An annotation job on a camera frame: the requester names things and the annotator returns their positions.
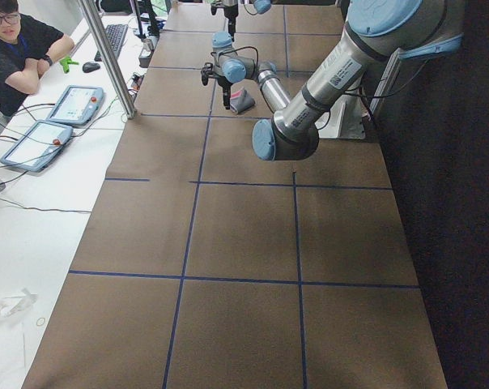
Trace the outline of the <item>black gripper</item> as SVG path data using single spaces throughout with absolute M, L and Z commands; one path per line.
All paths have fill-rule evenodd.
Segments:
M 210 2 L 210 12 L 216 15 L 217 10 L 222 9 L 223 14 L 228 18 L 227 29 L 232 41 L 235 40 L 236 17 L 239 14 L 239 4 L 237 0 L 214 0 Z
M 215 64 L 212 62 L 205 62 L 200 70 L 200 74 L 203 86 L 207 86 L 211 79 L 213 79 L 218 85 L 221 85 L 224 81 L 224 77 L 216 71 Z M 224 83 L 222 86 L 222 93 L 223 106 L 226 110 L 229 110 L 231 108 L 232 84 Z

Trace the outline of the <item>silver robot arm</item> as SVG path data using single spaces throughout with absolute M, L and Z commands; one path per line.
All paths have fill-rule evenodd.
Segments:
M 232 35 L 212 37 L 211 62 L 201 69 L 203 84 L 215 79 L 228 108 L 231 87 L 255 81 L 273 113 L 253 128 L 252 144 L 262 160 L 303 160 L 318 147 L 316 121 L 374 62 L 397 50 L 400 58 L 431 59 L 456 51 L 463 37 L 464 1 L 352 1 L 337 45 L 290 97 L 271 62 L 238 55 Z
M 274 4 L 271 0 L 255 0 L 255 1 L 238 1 L 238 0 L 214 0 L 209 1 L 210 4 L 210 12 L 212 15 L 216 15 L 218 9 L 223 10 L 223 14 L 227 19 L 227 31 L 234 41 L 235 33 L 236 33 L 236 19 L 239 15 L 239 6 L 242 4 L 246 6 L 247 4 L 251 4 L 254 13 L 250 13 L 252 15 L 262 15 L 266 13 Z

